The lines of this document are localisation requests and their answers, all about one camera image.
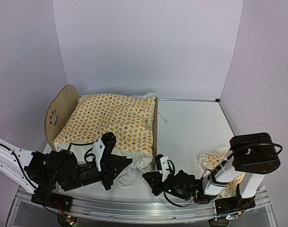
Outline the duck print ruffled cushion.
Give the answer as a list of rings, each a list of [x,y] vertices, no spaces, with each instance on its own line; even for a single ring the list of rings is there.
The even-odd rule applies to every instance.
[[[147,167],[153,160],[153,120],[156,96],[144,98],[116,94],[82,96],[62,131],[54,139],[56,151],[71,149],[79,161],[87,144],[112,132],[116,144],[112,151],[132,159],[133,169]]]

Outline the wooden pet bed frame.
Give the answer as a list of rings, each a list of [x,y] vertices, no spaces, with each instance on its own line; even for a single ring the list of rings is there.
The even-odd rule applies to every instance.
[[[146,95],[156,96],[153,93],[148,93]],[[65,124],[68,122],[72,113],[76,109],[78,101],[81,97],[82,96],[79,95],[79,92],[74,85],[66,85],[61,89],[61,91],[50,103],[45,115],[44,130],[47,142],[52,149],[56,150],[53,141],[57,137],[57,135],[62,131]],[[153,169],[156,167],[155,156],[157,155],[157,108],[158,108],[158,97],[155,104],[155,113],[153,120],[154,158],[147,167],[143,168],[144,170]]]

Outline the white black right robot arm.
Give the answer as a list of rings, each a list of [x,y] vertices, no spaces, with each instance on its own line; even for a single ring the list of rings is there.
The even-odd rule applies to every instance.
[[[279,154],[283,147],[273,143],[268,133],[234,136],[230,140],[229,155],[215,167],[197,179],[183,170],[176,171],[173,162],[162,154],[157,155],[154,172],[142,175],[155,196],[163,194],[170,204],[168,195],[194,204],[215,202],[216,216],[232,215],[255,207],[255,194],[265,175],[280,167]],[[236,185],[236,194],[218,199],[222,189],[240,174],[243,180]]]

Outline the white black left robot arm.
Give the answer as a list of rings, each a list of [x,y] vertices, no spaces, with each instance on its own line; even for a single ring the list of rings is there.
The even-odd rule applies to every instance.
[[[112,132],[103,134],[88,144],[84,162],[79,164],[71,150],[74,143],[67,149],[44,154],[0,139],[0,171],[31,194],[33,203],[70,211],[73,198],[55,193],[56,186],[67,192],[101,182],[105,190],[110,190],[116,177],[132,163],[131,158],[112,153],[115,144]]]

